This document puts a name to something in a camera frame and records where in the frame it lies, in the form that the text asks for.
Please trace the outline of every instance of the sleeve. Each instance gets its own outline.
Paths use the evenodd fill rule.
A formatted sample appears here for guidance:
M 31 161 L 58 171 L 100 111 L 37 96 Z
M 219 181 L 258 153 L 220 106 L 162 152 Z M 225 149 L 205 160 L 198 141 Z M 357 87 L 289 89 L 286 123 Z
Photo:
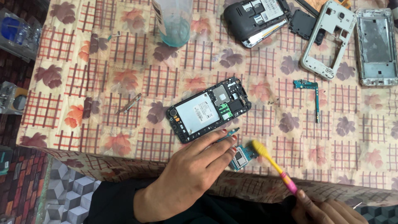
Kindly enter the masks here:
M 102 181 L 94 191 L 88 216 L 83 224 L 140 223 L 134 218 L 135 191 L 145 188 L 156 178 L 129 179 L 121 183 Z

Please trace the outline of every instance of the table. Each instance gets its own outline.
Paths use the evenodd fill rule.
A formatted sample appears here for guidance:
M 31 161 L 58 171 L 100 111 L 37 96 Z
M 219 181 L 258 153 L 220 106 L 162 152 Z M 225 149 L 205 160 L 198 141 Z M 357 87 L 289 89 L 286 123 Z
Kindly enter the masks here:
M 165 110 L 236 76 L 252 109 L 222 128 L 240 127 L 239 144 L 263 142 L 313 197 L 397 204 L 397 87 L 359 84 L 354 37 L 332 81 L 298 65 L 306 41 L 287 26 L 251 49 L 242 47 L 222 15 L 233 2 L 194 0 L 191 39 L 174 48 L 162 43 L 148 0 L 51 1 L 17 144 L 100 180 L 158 176 L 184 147 Z M 386 7 L 385 1 L 352 3 L 353 10 Z M 301 9 L 292 0 L 289 6 Z M 334 50 L 326 37 L 311 54 L 327 64 Z M 221 63 L 223 55 L 234 60 Z M 318 82 L 320 124 L 315 92 L 294 89 L 297 79 Z M 115 115 L 138 93 L 142 99 L 128 113 Z M 241 172 L 225 171 L 209 193 L 278 202 L 289 194 L 282 185 L 260 157 Z

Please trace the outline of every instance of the barcode sticker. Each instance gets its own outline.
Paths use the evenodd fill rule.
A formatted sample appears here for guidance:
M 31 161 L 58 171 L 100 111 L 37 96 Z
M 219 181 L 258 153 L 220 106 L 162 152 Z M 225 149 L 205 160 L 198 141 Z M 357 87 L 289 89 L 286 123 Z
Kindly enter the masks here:
M 210 118 L 214 117 L 206 101 L 194 106 L 193 110 L 195 111 L 195 114 L 200 120 L 201 124 L 208 121 Z
M 155 10 L 156 21 L 157 21 L 157 25 L 159 27 L 159 30 L 165 36 L 167 36 L 166 35 L 166 27 L 164 26 L 162 8 L 160 7 L 160 4 L 157 3 L 155 0 L 152 0 L 152 6 L 153 6 L 153 9 Z
M 283 11 L 276 0 L 261 0 L 261 3 L 265 9 L 264 12 L 261 13 L 264 22 L 273 20 L 276 17 L 283 15 Z

